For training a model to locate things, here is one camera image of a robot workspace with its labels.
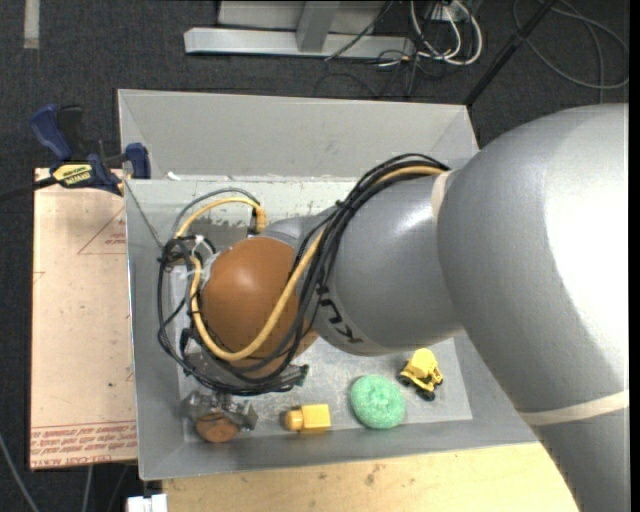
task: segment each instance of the clamp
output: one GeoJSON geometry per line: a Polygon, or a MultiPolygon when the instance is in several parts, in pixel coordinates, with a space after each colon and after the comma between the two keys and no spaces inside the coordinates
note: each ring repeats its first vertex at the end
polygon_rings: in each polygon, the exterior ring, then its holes
{"type": "Polygon", "coordinates": [[[151,165],[146,148],[138,143],[129,144],[125,152],[105,158],[102,145],[87,142],[80,136],[80,107],[59,108],[55,104],[40,108],[29,120],[38,141],[56,156],[49,169],[49,177],[36,183],[43,188],[56,183],[65,188],[95,188],[123,195],[123,181],[109,165],[130,162],[133,172],[125,178],[151,177],[151,165]]]}

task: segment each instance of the gray robot arm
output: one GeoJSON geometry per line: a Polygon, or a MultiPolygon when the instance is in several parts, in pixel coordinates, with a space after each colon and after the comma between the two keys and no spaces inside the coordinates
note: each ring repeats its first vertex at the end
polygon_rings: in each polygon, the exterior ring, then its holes
{"type": "MultiPolygon", "coordinates": [[[[627,152],[628,105],[585,107],[446,183],[395,184],[352,219],[314,304],[316,330],[354,354],[464,327],[589,511],[630,510],[627,152]]],[[[295,248],[319,222],[264,235],[295,248]]]]}

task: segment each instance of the cardboard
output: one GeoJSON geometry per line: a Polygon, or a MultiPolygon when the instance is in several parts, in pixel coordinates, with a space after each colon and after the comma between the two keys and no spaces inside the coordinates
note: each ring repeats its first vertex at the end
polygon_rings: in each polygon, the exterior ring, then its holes
{"type": "Polygon", "coordinates": [[[124,200],[34,197],[32,469],[137,457],[124,200]]]}

